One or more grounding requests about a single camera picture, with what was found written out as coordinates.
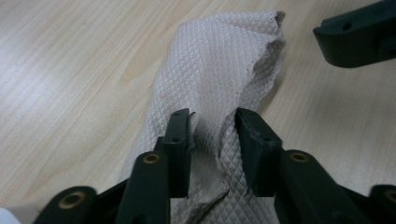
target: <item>folded paper towel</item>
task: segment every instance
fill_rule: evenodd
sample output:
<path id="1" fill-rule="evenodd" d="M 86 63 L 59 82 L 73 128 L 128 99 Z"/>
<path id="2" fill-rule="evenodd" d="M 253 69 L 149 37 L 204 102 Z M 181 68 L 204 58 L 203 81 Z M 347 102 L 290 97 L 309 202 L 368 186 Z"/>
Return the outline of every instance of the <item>folded paper towel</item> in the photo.
<path id="1" fill-rule="evenodd" d="M 283 18 L 279 11 L 218 13 L 178 27 L 120 176 L 128 178 L 135 158 L 154 149 L 172 112 L 195 112 L 189 199 L 172 199 L 172 223 L 276 220 L 271 202 L 247 193 L 233 117 L 237 107 L 255 110 L 273 87 Z"/>

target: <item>paper towel fold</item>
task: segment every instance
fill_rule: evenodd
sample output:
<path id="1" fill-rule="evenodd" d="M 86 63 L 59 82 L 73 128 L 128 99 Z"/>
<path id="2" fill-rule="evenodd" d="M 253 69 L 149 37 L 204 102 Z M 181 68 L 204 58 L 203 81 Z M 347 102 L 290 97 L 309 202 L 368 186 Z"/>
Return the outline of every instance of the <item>paper towel fold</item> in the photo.
<path id="1" fill-rule="evenodd" d="M 154 148 L 170 114 L 195 112 L 189 199 L 172 199 L 172 223 L 272 223 L 272 205 L 247 195 L 235 109 L 256 109 L 280 71 L 279 11 L 218 13 L 181 24 L 153 85 L 145 125 L 120 180 Z"/>

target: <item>tabletop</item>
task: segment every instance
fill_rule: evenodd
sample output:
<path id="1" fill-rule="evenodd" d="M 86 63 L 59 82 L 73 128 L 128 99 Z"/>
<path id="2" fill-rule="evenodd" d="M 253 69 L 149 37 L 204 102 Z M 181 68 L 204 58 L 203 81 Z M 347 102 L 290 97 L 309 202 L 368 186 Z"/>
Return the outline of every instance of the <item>tabletop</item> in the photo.
<path id="1" fill-rule="evenodd" d="M 117 183 L 177 27 L 216 12 L 282 10 L 283 69 L 258 112 L 284 148 L 367 195 L 396 185 L 396 61 L 325 62 L 312 30 L 372 0 L 0 0 L 0 207 Z"/>

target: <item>napkin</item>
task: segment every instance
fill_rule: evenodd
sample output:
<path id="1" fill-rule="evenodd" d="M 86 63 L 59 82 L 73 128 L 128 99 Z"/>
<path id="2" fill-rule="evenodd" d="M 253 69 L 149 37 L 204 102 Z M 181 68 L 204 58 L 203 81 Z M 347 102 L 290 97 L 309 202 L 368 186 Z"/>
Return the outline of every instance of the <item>napkin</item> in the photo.
<path id="1" fill-rule="evenodd" d="M 217 13 L 178 27 L 120 175 L 128 178 L 136 157 L 154 149 L 171 113 L 189 108 L 195 142 L 189 197 L 171 200 L 172 223 L 276 222 L 272 201 L 248 191 L 234 114 L 237 107 L 255 110 L 273 87 L 285 46 L 284 16 Z"/>

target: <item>wooden table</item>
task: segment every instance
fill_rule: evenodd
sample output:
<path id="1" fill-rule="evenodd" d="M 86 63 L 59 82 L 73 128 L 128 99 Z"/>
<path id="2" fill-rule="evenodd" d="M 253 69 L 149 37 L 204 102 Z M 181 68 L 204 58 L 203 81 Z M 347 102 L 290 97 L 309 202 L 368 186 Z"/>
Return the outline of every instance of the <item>wooden table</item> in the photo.
<path id="1" fill-rule="evenodd" d="M 312 29 L 372 2 L 0 0 L 0 207 L 116 184 L 176 28 L 220 11 L 287 14 L 284 69 L 259 112 L 341 185 L 396 185 L 396 61 L 326 63 Z"/>

